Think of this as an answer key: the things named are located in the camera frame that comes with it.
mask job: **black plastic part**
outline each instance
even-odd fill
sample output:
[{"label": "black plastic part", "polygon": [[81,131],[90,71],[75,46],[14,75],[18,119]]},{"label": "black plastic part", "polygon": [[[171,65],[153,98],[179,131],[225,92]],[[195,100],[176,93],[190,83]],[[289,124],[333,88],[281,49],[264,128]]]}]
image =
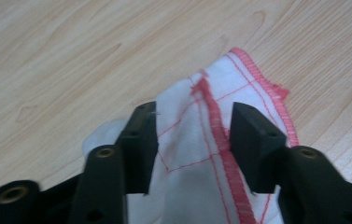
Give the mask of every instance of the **black plastic part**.
[{"label": "black plastic part", "polygon": [[286,151],[279,174],[279,205],[285,223],[352,223],[352,185],[310,147]]},{"label": "black plastic part", "polygon": [[115,145],[91,151],[79,179],[69,224],[127,223],[122,154]]},{"label": "black plastic part", "polygon": [[126,192],[148,194],[158,152],[155,102],[140,105],[135,109],[116,145],[124,150]]},{"label": "black plastic part", "polygon": [[275,159],[287,138],[255,107],[233,104],[231,152],[250,189],[274,193]]},{"label": "black plastic part", "polygon": [[35,223],[40,218],[36,206],[39,186],[30,180],[10,182],[0,188],[0,224]]},{"label": "black plastic part", "polygon": [[76,175],[40,194],[40,209],[45,211],[42,218],[43,224],[66,223],[71,203],[77,189],[80,175]]}]

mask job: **red stitching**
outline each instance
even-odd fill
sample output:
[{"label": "red stitching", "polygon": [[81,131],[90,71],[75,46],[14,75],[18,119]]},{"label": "red stitching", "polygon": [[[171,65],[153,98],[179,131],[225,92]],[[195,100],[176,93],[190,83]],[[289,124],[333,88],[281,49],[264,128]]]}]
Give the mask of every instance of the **red stitching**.
[{"label": "red stitching", "polygon": [[250,74],[254,77],[254,79],[258,80],[258,82],[262,85],[263,89],[269,94],[272,102],[275,105],[275,109],[277,113],[280,115],[280,118],[283,120],[284,125],[286,126],[287,136],[289,137],[289,143],[292,147],[298,146],[298,136],[295,132],[294,124],[290,118],[289,112],[284,106],[283,102],[276,97],[275,93],[272,91],[272,83],[270,83],[260,72],[260,69],[257,65],[254,64],[250,56],[243,51],[242,49],[233,48],[231,49],[231,53],[235,54],[240,61],[245,65]]},{"label": "red stitching", "polygon": [[[236,64],[236,62],[234,61],[234,59],[232,59],[229,55],[226,55],[226,57],[228,57],[233,65],[237,68],[237,70],[242,74],[242,76],[248,81],[249,84],[251,84],[251,81],[247,78],[247,76],[245,75],[245,73],[242,71],[242,69],[240,69],[239,65]],[[257,90],[257,88],[251,84],[252,88],[254,88],[255,92],[260,96],[260,98],[263,101],[263,105],[265,106],[265,109],[268,111],[269,116],[271,117],[272,121],[275,123],[275,126],[278,126],[277,121],[275,120],[274,116],[272,115],[271,111],[269,110],[268,105],[266,104],[265,98],[263,98],[262,94],[260,94],[260,92]]]},{"label": "red stitching", "polygon": [[196,165],[196,164],[202,163],[202,162],[204,162],[204,161],[211,160],[211,157],[213,157],[213,156],[218,156],[218,155],[219,155],[219,154],[212,154],[212,155],[210,155],[207,159],[204,159],[204,160],[202,160],[202,161],[196,161],[196,162],[190,163],[190,164],[188,164],[188,165],[178,166],[177,168],[175,168],[175,169],[173,169],[173,170],[170,170],[169,173],[170,173],[170,172],[173,172],[174,170],[179,170],[179,169],[184,168],[184,167]]},{"label": "red stitching", "polygon": [[[204,122],[203,122],[203,113],[202,113],[202,109],[200,107],[200,104],[198,104],[198,110],[199,110],[199,119],[200,119],[200,122],[201,122],[201,127],[202,127],[202,133],[204,135],[204,141],[205,141],[205,144],[207,145],[207,150],[208,150],[208,153],[211,154],[211,147],[208,143],[208,139],[207,139],[207,135],[204,131]],[[219,193],[221,195],[221,200],[222,200],[222,203],[224,205],[224,209],[225,209],[225,213],[226,213],[226,218],[228,219],[228,223],[231,223],[231,219],[229,217],[229,212],[228,212],[228,207],[225,203],[225,199],[223,197],[223,192],[222,192],[222,187],[221,185],[219,184],[219,179],[218,179],[218,172],[217,172],[217,166],[216,166],[216,163],[213,161],[213,158],[210,157],[210,160],[211,160],[211,163],[213,164],[213,169],[214,169],[214,174],[216,176],[216,181],[217,181],[217,184],[218,184],[218,189],[219,189]]]},{"label": "red stitching", "polygon": [[205,79],[208,77],[208,74],[205,70],[202,71],[202,74],[203,78],[199,81],[198,87],[202,92],[204,101],[208,107],[211,132],[218,146],[239,220],[242,223],[257,223],[254,218],[251,204],[246,196],[245,186],[239,175],[239,167],[230,152],[231,144],[226,137],[219,106],[217,101],[214,100],[208,81]]},{"label": "red stitching", "polygon": [[162,161],[164,167],[166,167],[166,170],[169,171],[169,167],[167,167],[166,163],[164,162],[163,156],[162,156],[162,154],[161,154],[161,152],[160,152],[159,150],[158,150],[158,154],[159,154],[159,156],[161,157],[161,161]]},{"label": "red stitching", "polygon": [[234,94],[234,93],[240,91],[241,89],[247,87],[248,85],[250,85],[250,83],[247,83],[246,85],[240,87],[239,89],[237,89],[237,90],[235,90],[235,91],[231,91],[230,93],[227,93],[227,94],[225,94],[225,95],[219,97],[216,101],[220,101],[220,100],[222,100],[223,98],[226,98],[226,97],[228,97],[228,96],[230,96],[230,95],[232,95],[232,94]]},{"label": "red stitching", "polygon": [[263,220],[265,219],[266,212],[268,211],[268,208],[269,208],[269,202],[271,201],[271,196],[272,194],[269,194],[268,198],[266,199],[265,208],[263,209],[262,216],[260,217],[260,224],[263,224]]},{"label": "red stitching", "polygon": [[[220,101],[220,100],[223,100],[224,98],[234,94],[234,93],[237,93],[238,91],[242,90],[243,88],[247,87],[248,85],[250,85],[250,83],[247,83],[246,85],[236,89],[235,91],[231,91],[229,93],[226,93],[224,94],[223,96],[219,97],[216,101]],[[158,138],[161,137],[162,135],[164,135],[165,133],[169,132],[170,130],[172,130],[175,126],[177,126],[177,124],[179,124],[182,120],[182,117],[184,116],[184,114],[187,112],[187,109],[193,105],[195,102],[192,102],[190,104],[188,104],[187,106],[185,106],[185,108],[183,109],[181,115],[180,115],[180,119],[178,121],[176,121],[172,126],[170,126],[169,128],[167,128],[166,130],[164,130],[162,133],[158,134]]]}]

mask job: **wood grain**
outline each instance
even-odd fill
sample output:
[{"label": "wood grain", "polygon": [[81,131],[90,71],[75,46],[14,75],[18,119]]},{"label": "wood grain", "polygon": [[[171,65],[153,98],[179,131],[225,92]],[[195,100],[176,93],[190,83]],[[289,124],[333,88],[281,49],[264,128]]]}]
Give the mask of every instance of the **wood grain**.
[{"label": "wood grain", "polygon": [[81,143],[245,49],[302,145],[352,181],[352,1],[0,1],[0,186],[81,171]]}]

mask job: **white cloth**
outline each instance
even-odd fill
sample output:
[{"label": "white cloth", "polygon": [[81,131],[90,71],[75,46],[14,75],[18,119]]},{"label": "white cloth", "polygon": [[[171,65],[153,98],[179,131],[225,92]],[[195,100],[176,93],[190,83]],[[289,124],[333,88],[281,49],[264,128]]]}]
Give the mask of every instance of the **white cloth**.
[{"label": "white cloth", "polygon": [[[282,223],[276,196],[253,195],[230,152],[232,103],[253,105],[298,145],[283,99],[241,49],[161,93],[159,150],[149,195],[128,195],[130,223]],[[127,120],[104,123],[84,142],[85,155],[113,144]]]}]

